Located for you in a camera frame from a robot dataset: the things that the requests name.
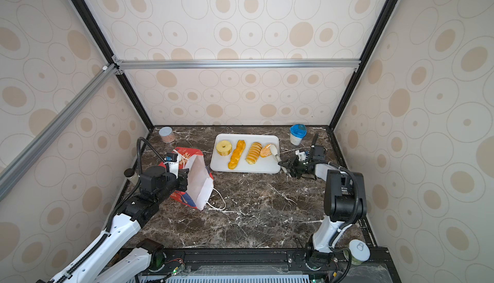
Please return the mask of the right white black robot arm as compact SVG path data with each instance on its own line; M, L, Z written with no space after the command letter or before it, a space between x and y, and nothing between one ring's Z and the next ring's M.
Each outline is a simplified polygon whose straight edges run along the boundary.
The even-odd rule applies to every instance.
M297 151L286 160L275 155L278 165L292 178L313 175L325 181L325 217L306 244L310 270L319 270L328 262L338 251L336 245L343 234L367 214L363 175L326 160L326 149L316 143L318 137L314 136L308 151Z

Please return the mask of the yellow ring shaped fake bread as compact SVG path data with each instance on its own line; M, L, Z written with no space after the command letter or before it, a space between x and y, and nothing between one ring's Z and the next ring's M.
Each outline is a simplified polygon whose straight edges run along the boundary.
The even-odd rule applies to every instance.
M232 152L232 144L228 140L221 140L216 145L217 153L222 156L228 156Z

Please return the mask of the small orange fake bread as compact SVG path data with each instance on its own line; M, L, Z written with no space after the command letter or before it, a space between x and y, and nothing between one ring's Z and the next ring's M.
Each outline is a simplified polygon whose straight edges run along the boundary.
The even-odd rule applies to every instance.
M260 157L266 158L266 157L271 156L272 155L271 147L272 147L272 144L268 144L265 147L263 147L260 151Z

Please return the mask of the red paper gift bag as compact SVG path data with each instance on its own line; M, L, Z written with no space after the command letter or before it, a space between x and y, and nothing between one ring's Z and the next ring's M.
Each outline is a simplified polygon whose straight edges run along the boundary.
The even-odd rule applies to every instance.
M177 147L172 151L177 154L176 170L189 169L187 190L175 191L170 198L191 208L202 211L208 204L214 190L214 179L206 168L203 152L194 148Z

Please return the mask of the ridged oval fake bread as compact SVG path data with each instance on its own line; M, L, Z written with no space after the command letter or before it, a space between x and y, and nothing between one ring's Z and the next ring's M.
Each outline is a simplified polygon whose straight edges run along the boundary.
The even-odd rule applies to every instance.
M248 153L247 153L247 156L246 156L246 161L250 164L250 165L253 165L257 162L258 158L260 157L260 154L261 154L261 150L262 150L262 145L261 143L259 142L254 142L249 150L248 150Z

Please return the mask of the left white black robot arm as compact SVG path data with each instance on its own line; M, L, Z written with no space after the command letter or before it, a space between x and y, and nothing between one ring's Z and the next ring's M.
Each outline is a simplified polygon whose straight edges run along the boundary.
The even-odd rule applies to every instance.
M152 150L162 163L143 170L141 144ZM143 137L138 138L136 146L137 184L114 208L100 235L50 282L95 282L123 245L158 212L160 204L174 192L187 190L189 170L180 168L178 153L162 156Z

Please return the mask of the long twisted fake bread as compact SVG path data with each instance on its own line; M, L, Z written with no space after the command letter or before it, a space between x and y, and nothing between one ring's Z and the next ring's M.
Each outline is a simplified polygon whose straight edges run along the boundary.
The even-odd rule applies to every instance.
M234 170L237 167L245 147L246 147L246 142L244 140L239 140L237 142L236 148L232 152L230 162L228 163L228 168L230 170Z

